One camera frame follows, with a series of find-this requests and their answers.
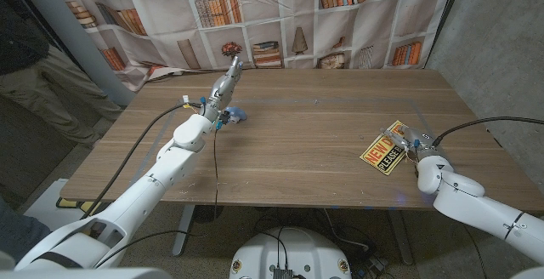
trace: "wire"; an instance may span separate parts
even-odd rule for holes
[[[116,254],[120,253],[121,251],[123,251],[124,249],[126,249],[127,247],[129,246],[132,246],[134,244],[136,244],[137,242],[140,242],[140,241],[143,241],[147,238],[150,238],[150,237],[153,237],[153,236],[160,236],[160,235],[163,235],[163,234],[167,234],[167,233],[183,233],[187,236],[193,236],[193,237],[205,237],[206,235],[204,236],[199,236],[199,235],[194,235],[194,234],[191,234],[187,231],[162,231],[162,232],[157,232],[157,233],[153,233],[153,234],[150,234],[150,235],[147,235],[147,236],[143,236],[143,237],[140,237],[139,239],[136,239],[132,242],[130,242],[129,244],[117,249],[114,253],[110,254],[107,258],[103,259],[102,261],[100,261],[100,263],[98,263],[97,265],[94,266],[94,268],[99,268],[102,264],[104,264],[107,260],[113,258]]]
[[[478,244],[476,244],[476,241],[474,241],[473,235],[470,233],[467,226],[465,224],[463,224],[462,226],[465,228],[468,236],[470,236],[470,239],[473,241],[474,248],[476,248],[476,253],[478,253],[479,263],[482,266],[482,271],[484,272],[484,278],[487,279],[487,272],[485,272],[484,260],[482,259],[482,254],[479,252]]]
[[[196,104],[196,103],[183,103],[181,105],[175,105],[173,106],[172,108],[164,111],[163,113],[159,114],[157,117],[155,117],[155,119],[153,119],[153,121],[151,121],[151,123],[147,126],[147,128],[144,130],[144,132],[139,136],[139,138],[136,140],[136,143],[134,143],[133,145],[133,148],[130,149],[130,151],[128,152],[128,154],[125,156],[125,159],[122,161],[121,165],[119,166],[119,168],[117,169],[116,173],[113,175],[113,177],[111,177],[110,179],[110,182],[108,182],[108,184],[105,186],[105,188],[100,192],[99,196],[96,197],[96,199],[94,200],[93,204],[91,205],[91,207],[87,210],[87,212],[85,212],[85,214],[80,218],[80,219],[86,219],[90,214],[91,212],[93,212],[94,208],[96,207],[96,205],[102,200],[102,198],[104,197],[105,193],[111,188],[111,186],[113,185],[113,183],[116,181],[117,177],[119,177],[119,174],[121,173],[121,171],[124,169],[125,165],[127,164],[128,162],[128,159],[130,159],[130,156],[134,153],[134,151],[136,150],[136,147],[138,147],[138,144],[139,142],[142,141],[142,139],[145,137],[145,135],[150,131],[151,127],[156,123],[156,121],[158,121],[161,117],[164,117],[166,114],[168,114],[169,112],[171,111],[174,111],[178,108],[181,108],[183,107],[184,105],[192,105],[192,106],[195,106],[195,107],[199,107],[201,104]]]
[[[280,234],[283,228],[285,228],[285,226],[282,226],[280,228],[280,232],[278,232],[278,265],[280,265]]]
[[[213,136],[213,162],[215,163],[215,207],[213,208],[213,220],[218,217],[218,193],[219,193],[219,176],[218,176],[218,159],[215,157],[215,141],[218,137],[219,129],[215,129]]]
[[[540,124],[540,125],[544,125],[544,121],[542,120],[536,120],[536,119],[532,119],[532,118],[525,118],[525,117],[487,117],[487,118],[482,118],[482,119],[478,119],[478,120],[475,120],[475,121],[472,121],[472,122],[465,122],[464,124],[461,124],[459,126],[455,126],[454,128],[451,128],[451,129],[448,129],[446,131],[444,131],[441,135],[438,136],[438,138],[436,138],[433,142],[433,146],[436,147],[440,144],[440,142],[442,141],[442,139],[447,135],[447,134],[450,134],[456,130],[459,130],[461,128],[465,128],[465,127],[468,127],[468,126],[472,126],[472,125],[476,125],[476,124],[479,124],[479,123],[482,123],[482,122],[494,122],[494,121],[516,121],[516,122],[530,122],[530,123],[536,123],[536,124]]]
[[[363,243],[359,243],[359,242],[353,242],[353,241],[350,241],[350,240],[346,240],[346,239],[342,239],[340,236],[337,235],[337,233],[334,231],[334,228],[332,226],[332,222],[331,222],[331,218],[329,217],[329,213],[326,212],[326,209],[323,208],[323,210],[325,211],[325,215],[326,215],[326,218],[329,220],[329,225],[331,226],[331,230],[332,230],[332,234],[340,241],[342,242],[346,242],[346,243],[350,243],[350,244],[354,244],[354,245],[358,245],[358,246],[361,246],[365,249],[365,251],[367,251],[369,249],[368,245],[365,245]]]
[[[283,241],[280,240],[280,238],[278,236],[273,236],[273,235],[269,234],[268,232],[264,232],[264,231],[256,231],[256,232],[257,233],[262,233],[262,234],[264,234],[266,236],[271,236],[274,239],[278,240],[279,243],[281,243],[281,246],[283,247],[283,252],[286,255],[286,265],[287,265],[287,249],[286,249],[286,245],[283,243]],[[278,248],[278,265],[277,265],[277,267],[280,268],[280,249],[279,248]]]

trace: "bookshelf backdrop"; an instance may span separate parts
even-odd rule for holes
[[[421,68],[446,0],[66,0],[135,90],[150,65]],[[401,61],[402,54],[409,53]]]

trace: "yellow sign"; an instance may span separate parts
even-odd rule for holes
[[[394,122],[388,130],[396,133],[404,138],[404,133],[400,131],[403,126],[402,122]],[[384,134],[380,134],[374,142],[360,155],[368,164],[389,176],[393,168],[399,164],[400,160],[405,156],[405,151],[394,144],[394,142]]]

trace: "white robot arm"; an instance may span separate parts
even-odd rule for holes
[[[235,57],[227,73],[214,83],[201,114],[191,116],[176,128],[173,138],[159,151],[156,164],[106,210],[52,232],[15,266],[15,270],[118,265],[124,251],[107,258],[130,242],[164,193],[195,169],[205,145],[202,135],[212,132],[214,123],[232,99],[241,69],[242,63]]]
[[[433,138],[414,128],[403,127],[404,138],[385,131],[396,145],[417,158],[417,187],[435,194],[433,206],[442,214],[489,232],[544,265],[544,221],[490,199],[478,182],[454,172],[433,146]]]

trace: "table top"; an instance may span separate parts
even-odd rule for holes
[[[93,200],[149,122],[176,105],[208,96],[221,73],[148,83],[62,189],[69,200]],[[232,106],[244,122],[217,134],[218,204],[320,208],[431,209],[417,189],[414,164],[389,175],[360,155],[396,120],[438,135],[476,116],[436,71],[249,70]],[[156,153],[192,109],[163,117],[133,153],[105,200],[119,197],[155,163]],[[213,135],[205,136],[195,172],[163,201],[214,204]],[[449,134],[441,144],[459,174],[486,195],[525,211],[544,210],[544,198],[483,124]]]

